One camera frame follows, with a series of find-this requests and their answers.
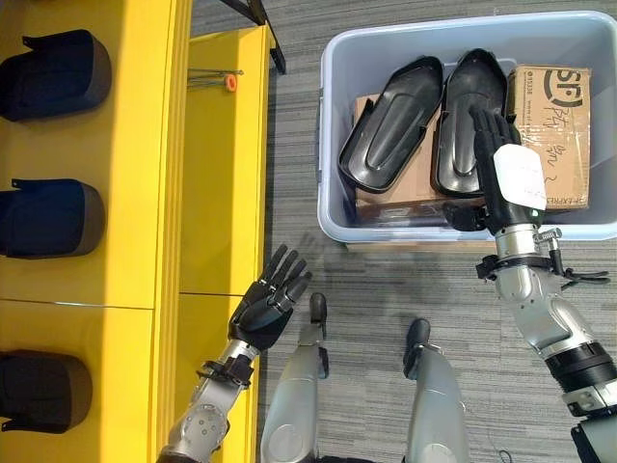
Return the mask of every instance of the brown cardboard box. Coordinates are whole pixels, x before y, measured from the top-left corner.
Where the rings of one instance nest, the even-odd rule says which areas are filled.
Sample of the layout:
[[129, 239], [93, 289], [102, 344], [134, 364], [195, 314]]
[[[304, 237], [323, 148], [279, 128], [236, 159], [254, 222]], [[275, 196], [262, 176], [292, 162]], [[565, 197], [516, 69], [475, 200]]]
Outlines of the brown cardboard box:
[[586, 68], [528, 65], [509, 77], [508, 112], [542, 158], [548, 209], [588, 204], [590, 78]]
[[[378, 97], [379, 95], [368, 95], [357, 98], [354, 121], [362, 114], [366, 101], [369, 98], [376, 101]], [[411, 216], [425, 215], [436, 202], [446, 199], [431, 187], [433, 135], [439, 115], [438, 110], [428, 123], [426, 135], [416, 153], [388, 191], [377, 194], [356, 189], [356, 208], [362, 218], [378, 216], [385, 207], [407, 207]]]

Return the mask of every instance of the wire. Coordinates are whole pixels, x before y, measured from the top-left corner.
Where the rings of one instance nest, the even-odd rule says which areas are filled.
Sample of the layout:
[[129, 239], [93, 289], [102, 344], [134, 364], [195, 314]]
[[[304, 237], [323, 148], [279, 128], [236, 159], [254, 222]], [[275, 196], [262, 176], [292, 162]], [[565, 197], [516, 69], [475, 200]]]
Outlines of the wire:
[[477, 420], [479, 420], [484, 425], [484, 430], [486, 432], [486, 437], [487, 437], [489, 443], [491, 444], [491, 447], [493, 448], [493, 450], [495, 451], [495, 453], [497, 454], [497, 456], [501, 460], [501, 463], [514, 463], [514, 458], [512, 457], [512, 453], [510, 453], [509, 450], [507, 450], [507, 449], [498, 449], [497, 446], [495, 445], [495, 442], [493, 441], [493, 437], [491, 436], [491, 430], [490, 430], [487, 422], [482, 420], [475, 413], [471, 412], [471, 410], [470, 410], [470, 408], [469, 408], [469, 406], [467, 404], [465, 405], [465, 412], [469, 413], [470, 415], [473, 415]]
[[512, 459], [512, 455], [510, 454], [508, 450], [500, 450], [498, 455], [499, 455], [499, 458], [501, 458], [501, 461], [503, 463], [514, 463], [514, 460]]
[[565, 290], [569, 287], [576, 286], [579, 283], [587, 283], [589, 285], [606, 285], [610, 283], [608, 278], [608, 272], [589, 272], [589, 273], [575, 273], [573, 268], [563, 269], [563, 262], [561, 260], [561, 250], [552, 249], [549, 251], [550, 262], [552, 264], [553, 273], [560, 275], [566, 280], [570, 280], [565, 285], [562, 285], [561, 290]]
[[570, 281], [561, 287], [562, 290], [578, 285], [579, 283], [587, 283], [589, 285], [607, 285], [610, 283], [610, 278], [608, 278], [607, 271], [575, 273], [574, 269], [566, 268], [563, 273], [563, 277]]

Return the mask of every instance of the plastic storage bin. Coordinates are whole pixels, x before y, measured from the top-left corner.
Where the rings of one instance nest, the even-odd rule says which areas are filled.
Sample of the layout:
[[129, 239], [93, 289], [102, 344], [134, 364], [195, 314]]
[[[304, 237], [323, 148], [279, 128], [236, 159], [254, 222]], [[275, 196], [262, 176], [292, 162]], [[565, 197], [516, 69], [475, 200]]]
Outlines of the plastic storage bin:
[[390, 75], [420, 55], [434, 55], [444, 78], [468, 50], [495, 53], [503, 71], [517, 64], [591, 68], [590, 206], [552, 217], [568, 240], [617, 236], [617, 21], [596, 12], [513, 14], [361, 29], [333, 38], [321, 58], [318, 160], [319, 224], [346, 243], [484, 241], [487, 231], [446, 227], [360, 228], [352, 222], [354, 193], [337, 158], [352, 129], [361, 95], [381, 92]]

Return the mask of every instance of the yellow shelf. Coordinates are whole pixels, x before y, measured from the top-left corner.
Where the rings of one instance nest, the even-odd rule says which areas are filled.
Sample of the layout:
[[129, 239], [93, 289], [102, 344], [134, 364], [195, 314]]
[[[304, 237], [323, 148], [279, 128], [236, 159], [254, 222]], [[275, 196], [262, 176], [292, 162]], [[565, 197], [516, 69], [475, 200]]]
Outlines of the yellow shelf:
[[74, 355], [93, 378], [88, 417], [65, 434], [0, 433], [0, 461], [146, 461], [152, 311], [0, 301], [2, 350]]
[[[0, 60], [26, 51], [23, 35], [85, 28], [113, 70], [111, 93], [93, 111], [0, 120], [0, 189], [12, 177], [74, 177], [101, 193], [107, 213], [87, 256], [0, 258], [0, 351], [75, 355], [94, 381], [84, 422], [62, 435], [2, 433], [0, 461], [154, 462], [195, 369], [225, 345], [231, 296], [261, 268], [271, 34], [190, 40], [191, 66], [244, 74], [235, 94], [187, 98], [191, 2], [147, 3], [0, 1]], [[256, 379], [215, 461], [254, 461]]]
[[[170, 65], [182, 60], [185, 71], [189, 7], [187, 0], [150, 1], [147, 9], [139, 0], [4, 3], [0, 60], [27, 51], [23, 35], [85, 28], [107, 48], [113, 82], [93, 111], [26, 123], [0, 120], [0, 189], [11, 189], [12, 177], [74, 177], [96, 188], [107, 210], [103, 242], [86, 257], [0, 258], [1, 298], [154, 307], [160, 194], [174, 194], [164, 188], [166, 168], [180, 158], [179, 146], [168, 145], [170, 130], [179, 129], [170, 122], [183, 118], [183, 101], [172, 101], [171, 93], [183, 79]], [[174, 28], [185, 37], [171, 41]]]
[[243, 74], [235, 93], [210, 87], [187, 96], [182, 292], [244, 294], [261, 268], [272, 45], [265, 27], [191, 40], [189, 68]]

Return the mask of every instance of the robotic arm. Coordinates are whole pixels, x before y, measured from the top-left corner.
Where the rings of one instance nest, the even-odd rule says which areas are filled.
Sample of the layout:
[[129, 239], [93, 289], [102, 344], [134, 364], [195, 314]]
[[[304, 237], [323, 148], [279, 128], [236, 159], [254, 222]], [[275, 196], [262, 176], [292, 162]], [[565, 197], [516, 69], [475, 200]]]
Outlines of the robotic arm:
[[250, 385], [253, 360], [277, 341], [309, 285], [311, 274], [303, 273], [303, 259], [291, 268], [296, 251], [279, 265], [286, 252], [282, 245], [242, 298], [229, 321], [227, 347], [198, 372], [200, 384], [157, 463], [207, 463], [220, 447], [229, 428], [228, 412]]
[[[520, 146], [519, 132], [502, 116], [478, 108], [470, 112], [486, 205], [448, 205], [446, 219], [457, 230], [488, 229], [495, 237], [497, 254], [476, 266], [478, 277], [496, 282], [499, 298], [561, 386], [570, 412], [587, 418], [572, 429], [583, 463], [616, 463], [617, 368], [561, 292], [578, 283], [608, 283], [607, 273], [564, 270], [561, 231], [538, 230], [546, 208], [538, 154]], [[542, 250], [545, 243], [548, 256]], [[569, 282], [561, 285], [563, 279]]]

